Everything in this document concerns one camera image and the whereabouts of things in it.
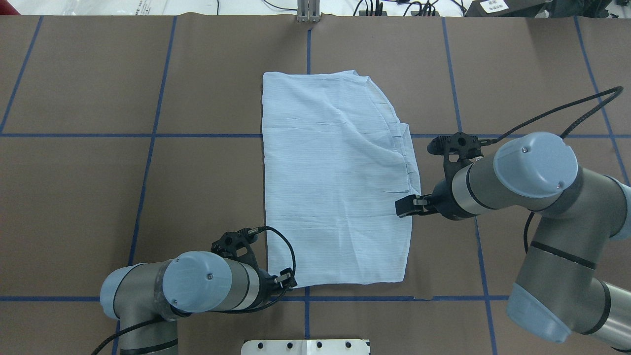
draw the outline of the towel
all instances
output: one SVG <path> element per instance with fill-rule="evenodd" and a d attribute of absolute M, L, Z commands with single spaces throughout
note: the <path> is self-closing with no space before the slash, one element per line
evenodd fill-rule
<path fill-rule="evenodd" d="M 296 254 L 299 287 L 400 282 L 412 219 L 394 202 L 420 194 L 410 129 L 356 71 L 263 75 L 266 223 Z M 291 266 L 268 237 L 271 274 Z"/>

